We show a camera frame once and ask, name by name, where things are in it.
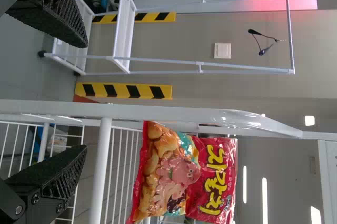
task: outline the red snack bag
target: red snack bag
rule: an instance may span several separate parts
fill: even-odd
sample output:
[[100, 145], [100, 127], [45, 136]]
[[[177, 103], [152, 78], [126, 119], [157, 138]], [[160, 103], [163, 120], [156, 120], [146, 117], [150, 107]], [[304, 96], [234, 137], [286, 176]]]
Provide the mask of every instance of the red snack bag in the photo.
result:
[[140, 166], [127, 223], [150, 216], [184, 215], [187, 188], [200, 177], [198, 154], [191, 136], [145, 121]]
[[236, 139], [199, 138], [145, 121], [127, 224], [184, 215], [216, 224], [234, 217]]
[[237, 139], [198, 138], [201, 175], [186, 190], [186, 216], [216, 224], [230, 224], [234, 218], [237, 176]]

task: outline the white pole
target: white pole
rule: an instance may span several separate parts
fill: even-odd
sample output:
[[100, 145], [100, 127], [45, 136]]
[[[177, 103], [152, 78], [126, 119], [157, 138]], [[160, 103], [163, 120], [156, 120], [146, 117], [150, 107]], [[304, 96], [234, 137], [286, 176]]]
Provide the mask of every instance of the white pole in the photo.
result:
[[38, 152], [37, 162], [42, 162], [44, 160], [44, 155], [46, 153], [47, 140], [48, 140], [48, 131], [49, 131], [49, 123], [45, 123], [43, 127], [40, 151]]
[[147, 217], [145, 219], [145, 224], [150, 224], [151, 223], [151, 217]]
[[101, 119], [100, 136], [97, 144], [97, 156], [94, 171], [94, 183], [92, 191], [89, 224], [101, 223], [102, 204], [104, 197], [104, 183], [106, 165], [109, 153], [112, 118]]

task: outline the yellow black hazard stripe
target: yellow black hazard stripe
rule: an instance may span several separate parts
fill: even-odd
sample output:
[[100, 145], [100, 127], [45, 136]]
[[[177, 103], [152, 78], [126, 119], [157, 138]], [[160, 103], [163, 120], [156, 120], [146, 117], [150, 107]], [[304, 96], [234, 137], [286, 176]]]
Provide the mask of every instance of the yellow black hazard stripe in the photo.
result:
[[[176, 12], [137, 13], [135, 23], [170, 23], [175, 22]], [[117, 14], [95, 16], [94, 24], [109, 24], [117, 22]]]
[[172, 99], [172, 86], [120, 83], [76, 83], [75, 94], [82, 97]]

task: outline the octopus cartoon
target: octopus cartoon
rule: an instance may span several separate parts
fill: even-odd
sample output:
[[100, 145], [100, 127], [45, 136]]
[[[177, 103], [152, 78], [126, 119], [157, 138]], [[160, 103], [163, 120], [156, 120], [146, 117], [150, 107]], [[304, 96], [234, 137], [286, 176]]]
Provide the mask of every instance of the octopus cartoon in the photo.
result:
[[195, 183], [200, 177], [198, 166], [183, 157], [164, 158], [156, 174], [161, 176], [156, 187], [156, 195], [153, 197], [156, 208], [165, 208], [168, 200], [179, 199], [185, 189]]

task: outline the earphones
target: earphones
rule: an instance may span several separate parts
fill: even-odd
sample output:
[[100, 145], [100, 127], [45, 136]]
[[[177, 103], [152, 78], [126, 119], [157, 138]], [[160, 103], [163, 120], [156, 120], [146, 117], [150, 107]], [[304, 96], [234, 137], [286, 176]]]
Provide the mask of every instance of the earphones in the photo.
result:
[[[266, 52], [275, 44], [275, 43], [278, 43], [278, 42], [282, 42], [283, 40], [278, 40], [278, 39], [276, 39], [275, 37], [271, 37], [271, 36], [265, 36], [265, 35], [263, 35], [263, 34], [261, 34], [260, 32], [257, 32], [257, 31], [255, 31], [255, 30], [253, 30], [253, 29], [248, 29], [248, 33], [249, 34], [251, 34], [253, 37], [254, 37], [254, 39], [255, 39], [255, 41], [257, 42], [257, 45], [259, 46], [259, 49], [260, 49], [260, 51], [259, 51], [259, 56], [263, 56], [264, 54], [266, 54]], [[260, 47], [260, 44], [259, 44], [259, 42], [257, 41], [257, 39], [256, 39], [256, 37], [254, 36], [254, 35], [258, 35], [258, 36], [264, 36], [264, 37], [266, 37], [266, 38], [270, 38], [270, 39], [273, 39], [275, 42], [273, 42], [269, 47], [267, 47], [266, 49], [261, 49], [261, 47]]]

